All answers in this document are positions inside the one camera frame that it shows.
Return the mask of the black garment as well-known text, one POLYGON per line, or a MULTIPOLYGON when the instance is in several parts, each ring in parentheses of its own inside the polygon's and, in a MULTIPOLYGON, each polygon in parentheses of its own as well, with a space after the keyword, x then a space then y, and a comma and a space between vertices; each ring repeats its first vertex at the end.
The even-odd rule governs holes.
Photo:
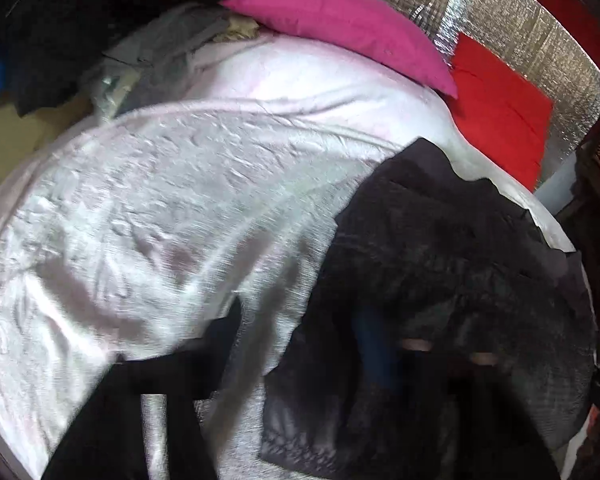
POLYGON ((581 260, 528 210, 466 181, 418 140, 382 162, 338 214, 306 312, 265 376, 260 457, 327 479, 354 475, 363 365, 354 322, 492 365, 550 455, 582 426, 596 325, 581 260))

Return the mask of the grey crumpled clothes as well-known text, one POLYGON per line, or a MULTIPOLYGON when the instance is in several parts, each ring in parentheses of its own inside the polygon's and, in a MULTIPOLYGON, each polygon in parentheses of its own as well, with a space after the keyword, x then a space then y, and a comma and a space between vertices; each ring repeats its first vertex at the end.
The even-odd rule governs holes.
POLYGON ((256 39, 253 18, 222 6, 187 3, 160 15, 105 51, 81 79, 96 117, 109 122, 131 110, 181 99, 188 60, 209 42, 256 39))

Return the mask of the black clothes pile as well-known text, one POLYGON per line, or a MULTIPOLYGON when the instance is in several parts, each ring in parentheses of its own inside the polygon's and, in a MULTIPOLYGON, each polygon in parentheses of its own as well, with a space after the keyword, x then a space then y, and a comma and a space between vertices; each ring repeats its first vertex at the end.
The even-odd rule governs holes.
POLYGON ((4 88, 19 116, 58 107, 142 14, 130 0, 0 1, 4 88))

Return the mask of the white bed blanket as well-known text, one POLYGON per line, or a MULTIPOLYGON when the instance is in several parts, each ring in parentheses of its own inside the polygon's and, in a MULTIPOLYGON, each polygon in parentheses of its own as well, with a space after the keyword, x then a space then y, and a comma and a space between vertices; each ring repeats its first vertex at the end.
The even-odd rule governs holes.
POLYGON ((0 466, 37 479, 116 357, 170 352, 242 300, 237 370, 204 411, 224 479, 283 479, 258 456, 262 377, 300 320, 336 214, 418 138, 491 180, 548 244, 572 245, 473 148, 436 92, 324 42, 208 44, 181 99, 87 118, 0 187, 0 466))

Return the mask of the red cushion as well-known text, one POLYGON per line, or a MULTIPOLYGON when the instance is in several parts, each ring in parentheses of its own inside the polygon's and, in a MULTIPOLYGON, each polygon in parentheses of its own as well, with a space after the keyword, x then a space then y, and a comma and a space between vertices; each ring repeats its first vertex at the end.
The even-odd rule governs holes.
POLYGON ((452 58, 457 128, 494 164, 532 191, 541 175, 553 101, 478 41, 461 34, 452 58))

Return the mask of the silver foil insulation sheet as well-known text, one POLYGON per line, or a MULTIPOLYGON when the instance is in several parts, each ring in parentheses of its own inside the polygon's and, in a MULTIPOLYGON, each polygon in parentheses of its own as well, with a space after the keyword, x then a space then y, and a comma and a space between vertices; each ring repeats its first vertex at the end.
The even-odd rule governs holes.
POLYGON ((444 56, 480 42, 554 103, 538 182, 549 179, 600 117, 600 69, 538 0, 384 0, 444 56))

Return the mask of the pink pillow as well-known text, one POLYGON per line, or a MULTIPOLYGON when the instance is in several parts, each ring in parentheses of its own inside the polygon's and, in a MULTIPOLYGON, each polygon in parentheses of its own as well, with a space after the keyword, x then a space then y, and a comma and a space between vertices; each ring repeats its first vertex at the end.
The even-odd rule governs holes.
POLYGON ((419 84, 457 97, 434 43, 382 0, 222 0, 221 6, 285 35, 353 51, 419 84))

